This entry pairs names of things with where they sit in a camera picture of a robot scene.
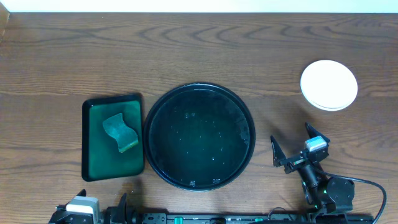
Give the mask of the green yellow sponge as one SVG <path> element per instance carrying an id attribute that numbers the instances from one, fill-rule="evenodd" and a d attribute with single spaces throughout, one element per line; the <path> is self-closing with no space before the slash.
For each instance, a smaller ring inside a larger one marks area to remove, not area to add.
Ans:
<path id="1" fill-rule="evenodd" d="M 139 143 L 137 133 L 124 122 L 122 113 L 104 120 L 103 129 L 116 141 L 120 153 L 124 153 Z"/>

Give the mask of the pink plate with green stain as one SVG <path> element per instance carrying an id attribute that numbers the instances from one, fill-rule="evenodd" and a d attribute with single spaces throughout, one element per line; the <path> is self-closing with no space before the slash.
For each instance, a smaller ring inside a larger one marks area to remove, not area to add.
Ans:
<path id="1" fill-rule="evenodd" d="M 353 72 L 342 63 L 318 60 L 308 65 L 300 77 L 300 89 L 314 107 L 339 111 L 354 102 L 358 82 Z"/>

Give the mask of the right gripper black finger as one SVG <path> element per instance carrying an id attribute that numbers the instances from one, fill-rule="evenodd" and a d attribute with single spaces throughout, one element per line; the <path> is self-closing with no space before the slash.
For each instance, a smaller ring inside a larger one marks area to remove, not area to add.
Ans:
<path id="1" fill-rule="evenodd" d="M 273 153 L 273 166 L 280 167 L 285 165 L 286 156 L 277 143 L 274 136 L 270 136 L 271 144 L 272 144 L 272 153 Z"/>
<path id="2" fill-rule="evenodd" d="M 308 136 L 310 138 L 315 138 L 315 137 L 322 137 L 323 140 L 328 144 L 330 142 L 330 139 L 324 136 L 321 132 L 317 131 L 312 125 L 310 125 L 308 122 L 305 122 L 305 128 L 307 130 Z"/>

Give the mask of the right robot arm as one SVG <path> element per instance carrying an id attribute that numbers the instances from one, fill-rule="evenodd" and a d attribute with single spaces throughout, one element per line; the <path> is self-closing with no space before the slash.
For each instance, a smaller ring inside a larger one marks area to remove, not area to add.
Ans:
<path id="1" fill-rule="evenodd" d="M 329 156 L 330 140 L 310 124 L 305 123 L 309 139 L 299 154 L 287 158 L 271 136 L 273 165 L 284 167 L 286 174 L 298 172 L 305 199 L 324 214 L 346 213 L 353 209 L 354 183 L 332 177 L 322 169 L 320 162 Z"/>

